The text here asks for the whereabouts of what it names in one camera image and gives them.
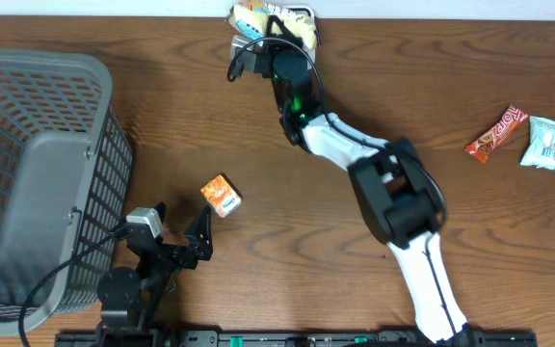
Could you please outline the large yellow snack bag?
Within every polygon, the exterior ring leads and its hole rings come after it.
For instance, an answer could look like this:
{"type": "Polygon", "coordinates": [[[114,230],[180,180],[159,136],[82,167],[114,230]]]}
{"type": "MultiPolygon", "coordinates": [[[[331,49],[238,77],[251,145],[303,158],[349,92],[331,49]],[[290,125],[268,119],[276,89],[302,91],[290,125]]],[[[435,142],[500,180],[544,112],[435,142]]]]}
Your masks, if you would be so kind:
{"type": "Polygon", "coordinates": [[[257,40],[266,37],[266,25],[270,14],[277,15],[295,36],[302,39],[305,51],[317,48],[318,31],[310,16],[297,14],[279,5],[259,0],[239,1],[230,8],[226,21],[245,37],[257,40]]]}

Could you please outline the small orange snack box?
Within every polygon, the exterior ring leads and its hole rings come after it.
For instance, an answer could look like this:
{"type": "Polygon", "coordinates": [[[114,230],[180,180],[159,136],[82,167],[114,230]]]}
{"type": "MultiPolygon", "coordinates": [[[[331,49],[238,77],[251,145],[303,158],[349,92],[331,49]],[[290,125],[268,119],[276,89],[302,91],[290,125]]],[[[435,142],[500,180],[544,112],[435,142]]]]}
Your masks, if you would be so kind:
{"type": "Polygon", "coordinates": [[[211,179],[200,192],[221,218],[234,212],[242,203],[241,195],[223,174],[211,179]]]}

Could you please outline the red Top chocolate bar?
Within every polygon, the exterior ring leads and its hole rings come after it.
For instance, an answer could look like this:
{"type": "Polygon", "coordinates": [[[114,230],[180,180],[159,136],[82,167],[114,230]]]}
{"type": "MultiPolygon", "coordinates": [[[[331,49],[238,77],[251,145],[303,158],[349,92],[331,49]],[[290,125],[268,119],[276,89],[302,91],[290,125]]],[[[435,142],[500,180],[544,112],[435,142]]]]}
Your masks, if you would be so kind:
{"type": "Polygon", "coordinates": [[[486,133],[481,135],[464,149],[482,163],[489,160],[490,154],[499,147],[529,115],[510,104],[500,120],[486,133]]]}

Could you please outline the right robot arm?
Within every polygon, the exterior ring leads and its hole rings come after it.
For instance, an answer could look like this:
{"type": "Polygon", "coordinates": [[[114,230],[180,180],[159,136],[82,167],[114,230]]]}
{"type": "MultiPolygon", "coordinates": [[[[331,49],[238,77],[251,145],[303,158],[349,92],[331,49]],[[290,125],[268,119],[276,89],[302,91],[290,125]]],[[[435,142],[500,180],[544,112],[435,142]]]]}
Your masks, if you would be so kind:
{"type": "Polygon", "coordinates": [[[303,39],[274,14],[264,34],[233,55],[229,80],[245,69],[271,80],[288,141],[347,172],[364,223],[398,261],[418,330],[435,344],[463,346],[468,323],[440,246],[446,199],[411,142],[375,138],[342,121],[327,105],[303,39]]]}

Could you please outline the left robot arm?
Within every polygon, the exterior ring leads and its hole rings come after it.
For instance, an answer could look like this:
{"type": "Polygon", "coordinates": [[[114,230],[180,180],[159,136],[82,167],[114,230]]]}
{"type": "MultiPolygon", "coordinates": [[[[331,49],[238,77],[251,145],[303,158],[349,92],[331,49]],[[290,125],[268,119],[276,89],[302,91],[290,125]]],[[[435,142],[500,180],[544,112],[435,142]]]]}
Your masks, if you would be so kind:
{"type": "Polygon", "coordinates": [[[164,241],[166,205],[138,207],[112,231],[138,258],[132,267],[119,266],[99,280],[97,296],[102,304],[96,329],[97,346],[169,346],[168,329],[156,321],[162,298],[174,290],[172,278],[194,270],[213,254],[211,212],[204,206],[184,232],[185,245],[164,241]]]}

